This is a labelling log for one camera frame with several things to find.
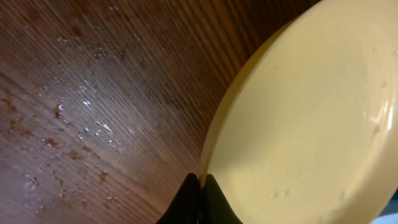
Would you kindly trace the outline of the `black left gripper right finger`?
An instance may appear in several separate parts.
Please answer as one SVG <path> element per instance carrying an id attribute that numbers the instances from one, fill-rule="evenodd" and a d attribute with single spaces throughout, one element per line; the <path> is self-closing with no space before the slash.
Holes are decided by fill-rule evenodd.
<path id="1" fill-rule="evenodd" d="M 201 222 L 203 224 L 242 224 L 211 174 L 206 176 L 201 197 Z"/>

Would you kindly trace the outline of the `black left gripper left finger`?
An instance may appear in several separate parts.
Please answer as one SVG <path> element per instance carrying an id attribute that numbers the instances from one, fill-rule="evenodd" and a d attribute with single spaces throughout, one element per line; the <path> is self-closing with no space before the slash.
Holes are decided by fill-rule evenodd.
<path id="1" fill-rule="evenodd" d="M 189 173 L 156 224 L 197 224 L 199 208 L 199 181 L 194 173 Z"/>

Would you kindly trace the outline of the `yellow plate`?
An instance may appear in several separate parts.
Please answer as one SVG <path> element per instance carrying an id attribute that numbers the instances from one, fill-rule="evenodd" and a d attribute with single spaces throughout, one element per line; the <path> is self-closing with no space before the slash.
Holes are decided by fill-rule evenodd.
<path id="1" fill-rule="evenodd" d="M 243 223 L 370 223 L 397 188 L 397 0 L 325 0 L 225 93 L 199 176 Z"/>

